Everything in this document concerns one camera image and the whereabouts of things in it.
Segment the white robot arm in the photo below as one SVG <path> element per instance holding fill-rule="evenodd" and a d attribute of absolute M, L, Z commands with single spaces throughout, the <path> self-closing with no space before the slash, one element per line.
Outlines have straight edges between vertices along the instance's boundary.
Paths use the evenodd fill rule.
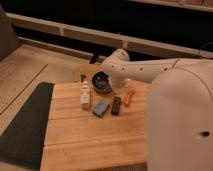
<path fill-rule="evenodd" d="M 102 63 L 110 85 L 150 84 L 145 129 L 148 171 L 213 171 L 213 59 L 129 60 L 123 49 Z"/>

